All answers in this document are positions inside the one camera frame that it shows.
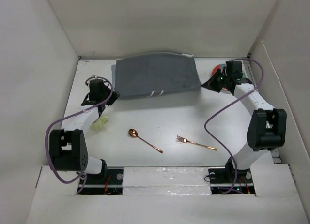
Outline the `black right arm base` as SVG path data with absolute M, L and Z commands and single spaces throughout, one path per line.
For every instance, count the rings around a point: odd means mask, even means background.
M 223 167 L 211 167 L 204 180 L 210 184 L 211 195 L 256 194 L 250 169 L 238 172 L 234 182 L 234 172 L 228 176 Z

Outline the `copper fork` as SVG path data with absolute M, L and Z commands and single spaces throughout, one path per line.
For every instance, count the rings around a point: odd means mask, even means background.
M 177 135 L 177 138 L 176 138 L 176 139 L 177 139 L 179 142 L 182 142 L 182 143 L 189 143 L 189 144 L 201 146 L 201 147 L 204 147 L 204 148 L 207 148 L 207 149 L 210 149 L 210 150 L 218 151 L 218 149 L 215 148 L 215 147 L 211 147 L 211 146 L 208 146 L 208 145 L 199 144 L 199 143 L 190 141 L 190 140 L 188 140 L 187 138 L 181 137 L 181 136 L 179 136 L 179 135 Z

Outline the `teal and red plate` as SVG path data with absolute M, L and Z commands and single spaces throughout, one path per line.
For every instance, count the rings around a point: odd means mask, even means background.
M 213 75 L 217 72 L 218 69 L 220 69 L 222 72 L 224 72 L 224 67 L 225 67 L 225 66 L 226 66 L 226 65 L 225 65 L 224 63 L 223 63 L 223 64 L 217 65 L 217 66 L 212 70 L 211 76 L 213 76 Z M 245 71 L 242 71 L 242 76 L 243 76 L 243 78 L 247 78 L 247 77 L 248 77 L 248 75 L 246 74 Z

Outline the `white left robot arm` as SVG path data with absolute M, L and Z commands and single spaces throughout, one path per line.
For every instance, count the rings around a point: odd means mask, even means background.
M 111 106 L 119 97 L 110 81 L 92 76 L 85 81 L 89 92 L 80 105 L 80 111 L 61 121 L 70 122 L 61 129 L 48 129 L 46 150 L 50 167 L 55 172 L 77 171 L 91 174 L 96 183 L 108 179 L 105 162 L 88 155 L 85 133 L 99 121 L 106 106 Z

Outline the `copper spoon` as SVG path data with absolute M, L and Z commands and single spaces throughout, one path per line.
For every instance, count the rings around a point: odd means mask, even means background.
M 144 140 L 143 138 L 141 138 L 138 134 L 138 132 L 135 129 L 129 129 L 128 130 L 128 134 L 130 137 L 132 138 L 138 138 L 141 141 L 143 141 L 144 143 L 146 143 L 147 145 L 151 146 L 153 149 L 155 149 L 156 151 L 158 151 L 159 153 L 163 153 L 163 150 L 159 149 L 158 147 L 152 145 L 151 143 L 147 142 L 146 140 Z

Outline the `pale yellow mug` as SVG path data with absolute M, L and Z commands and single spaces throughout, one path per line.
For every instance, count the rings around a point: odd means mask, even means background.
M 91 126 L 90 129 L 93 131 L 100 131 L 102 130 L 103 126 L 108 122 L 108 116 L 101 116 L 96 120 Z

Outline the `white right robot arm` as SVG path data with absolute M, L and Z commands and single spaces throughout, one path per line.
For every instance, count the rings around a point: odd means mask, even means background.
M 261 81 L 253 84 L 243 76 L 242 61 L 242 58 L 227 61 L 223 69 L 218 69 L 202 84 L 203 88 L 215 92 L 226 88 L 251 115 L 246 144 L 225 165 L 224 177 L 229 182 L 240 179 L 241 172 L 250 169 L 265 152 L 283 146 L 286 136 L 286 111 L 273 107 L 259 94 Z

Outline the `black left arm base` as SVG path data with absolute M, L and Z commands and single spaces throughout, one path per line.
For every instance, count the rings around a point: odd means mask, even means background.
M 122 195 L 124 169 L 108 167 L 107 175 L 87 174 L 86 180 L 80 179 L 77 191 L 80 195 Z

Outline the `grey cloth placemat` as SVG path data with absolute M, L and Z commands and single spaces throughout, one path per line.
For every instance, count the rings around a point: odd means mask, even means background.
M 193 55 L 146 53 L 116 60 L 112 84 L 123 100 L 197 90 L 201 82 Z

